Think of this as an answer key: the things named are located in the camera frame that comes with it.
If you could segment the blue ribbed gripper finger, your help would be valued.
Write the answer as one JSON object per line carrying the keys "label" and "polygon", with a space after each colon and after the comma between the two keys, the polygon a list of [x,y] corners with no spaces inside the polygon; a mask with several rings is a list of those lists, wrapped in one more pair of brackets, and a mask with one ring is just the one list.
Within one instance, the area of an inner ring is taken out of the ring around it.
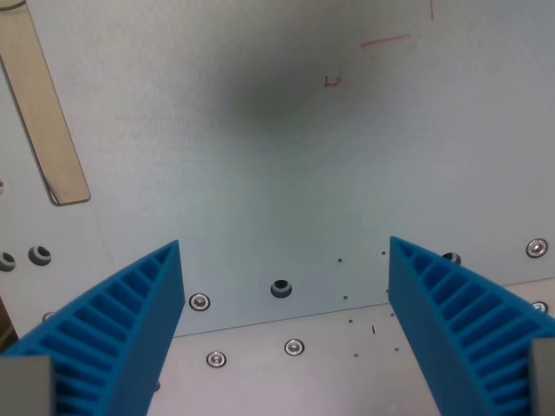
{"label": "blue ribbed gripper finger", "polygon": [[442,415],[530,415],[529,350],[554,320],[497,283],[398,237],[388,299]]}
{"label": "blue ribbed gripper finger", "polygon": [[172,241],[59,309],[4,356],[53,361],[57,415],[145,415],[185,304]]}

